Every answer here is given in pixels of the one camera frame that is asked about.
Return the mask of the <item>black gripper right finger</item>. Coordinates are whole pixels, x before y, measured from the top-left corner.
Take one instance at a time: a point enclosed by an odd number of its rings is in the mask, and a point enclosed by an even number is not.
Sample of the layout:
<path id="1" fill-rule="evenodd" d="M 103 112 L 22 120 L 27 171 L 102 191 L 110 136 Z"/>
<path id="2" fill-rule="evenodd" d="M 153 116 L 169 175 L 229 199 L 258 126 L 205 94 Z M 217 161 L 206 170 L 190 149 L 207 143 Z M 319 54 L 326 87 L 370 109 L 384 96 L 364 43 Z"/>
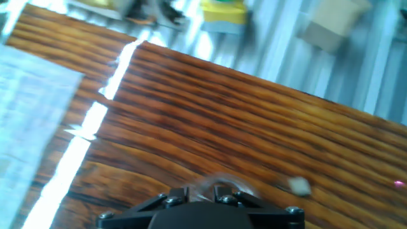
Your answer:
<path id="1" fill-rule="evenodd" d="M 214 201 L 237 207 L 255 228 L 304 228 L 305 211 L 296 206 L 279 208 L 244 191 L 225 186 L 214 187 Z"/>

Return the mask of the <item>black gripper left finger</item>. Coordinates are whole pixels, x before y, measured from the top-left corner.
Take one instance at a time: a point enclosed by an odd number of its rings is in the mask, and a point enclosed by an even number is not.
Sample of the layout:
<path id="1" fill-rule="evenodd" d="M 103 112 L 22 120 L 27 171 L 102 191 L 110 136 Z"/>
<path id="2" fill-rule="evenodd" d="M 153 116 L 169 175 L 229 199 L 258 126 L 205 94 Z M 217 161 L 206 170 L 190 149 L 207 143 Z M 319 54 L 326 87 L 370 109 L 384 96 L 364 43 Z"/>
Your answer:
<path id="1" fill-rule="evenodd" d="M 96 219 L 97 228 L 147 228 L 153 217 L 164 209 L 188 203 L 188 188 L 172 188 L 121 214 L 106 211 Z"/>

